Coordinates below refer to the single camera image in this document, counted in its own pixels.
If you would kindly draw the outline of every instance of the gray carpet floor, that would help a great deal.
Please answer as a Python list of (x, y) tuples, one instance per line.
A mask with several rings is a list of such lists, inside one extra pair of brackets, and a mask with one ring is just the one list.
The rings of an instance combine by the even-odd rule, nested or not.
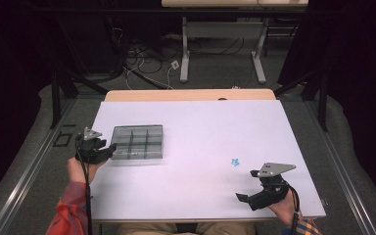
[[(254, 41), (246, 40), (242, 45), (240, 39), (227, 51), (234, 52), (241, 48), (240, 51), (232, 55), (199, 55), (194, 53), (210, 52), (218, 54), (234, 41), (234, 39), (197, 39), (191, 41), (192, 54), (188, 82), (181, 83), (179, 81), (179, 70), (172, 70), (169, 74), (169, 85), (174, 89), (231, 88), (234, 85), (242, 89), (278, 88), (277, 77), (283, 66), (291, 40), (270, 39), (268, 56), (262, 58), (262, 65), (267, 78), (266, 84), (257, 82), (251, 60), (251, 51), (255, 46)], [(180, 43), (174, 42), (166, 45), (161, 54), (150, 50), (146, 50), (142, 54), (145, 57), (145, 62), (140, 69), (142, 71), (154, 71), (144, 74), (162, 83), (167, 83), (170, 63), (174, 60), (180, 63)], [(163, 61), (159, 62), (152, 56), (161, 58)], [(100, 76), (93, 75), (89, 78), (97, 79)], [(131, 89), (156, 89), (133, 74), (128, 76), (127, 84), (124, 75), (121, 75), (116, 79), (100, 83), (100, 85), (107, 89), (129, 89), (129, 87)], [(76, 86), (80, 95), (72, 101), (72, 108), (65, 113), (65, 119), (63, 119), (59, 128), (63, 134), (70, 134), (72, 138), (76, 133), (82, 132), (85, 126), (90, 127), (92, 125), (100, 102), (104, 99), (103, 96), (84, 85), (77, 84)], [(331, 153), (335, 153), (342, 161), (359, 199), (363, 202), (364, 209), (369, 214), (376, 229), (376, 189), (356, 160), (351, 130), (342, 113), (341, 106), (329, 98), (327, 106), (329, 131), (325, 133), (319, 130), (319, 126), (313, 118), (315, 114), (313, 107), (316, 107), (316, 102), (303, 102), (299, 97), (301, 91), (302, 87), (298, 86), (278, 97), (278, 99), (281, 100), (291, 123), (319, 196), (327, 202), (325, 206), (326, 217), (317, 219), (316, 223), (323, 234), (365, 234), (357, 217), (354, 216), (353, 206), (349, 203), (349, 196), (343, 190), (342, 182), (337, 177), (337, 172), (331, 162)], [(44, 88), (40, 96), (42, 106), (35, 125), (0, 184), (0, 212), (23, 177), (28, 164), (33, 161), (36, 152), (42, 148), (42, 144), (51, 133), (49, 129), (52, 115), (50, 87)], [(71, 101), (63, 99), (63, 104), (68, 102)], [(325, 138), (331, 141), (332, 150), (331, 146), (325, 143)], [(42, 157), (42, 165), (27, 189), (27, 194), (20, 207), (14, 212), (14, 216), (9, 219), (6, 234), (45, 233), (55, 213), (55, 206), (67, 185), (66, 161), (73, 156), (73, 153), (74, 148), (71, 142), (65, 147), (50, 146), (47, 154)], [(260, 235), (279, 234), (282, 227), (282, 224), (276, 220), (257, 223)], [(116, 228), (116, 224), (104, 224), (103, 234), (114, 234)], [(94, 230), (99, 232), (99, 227), (95, 226)]]

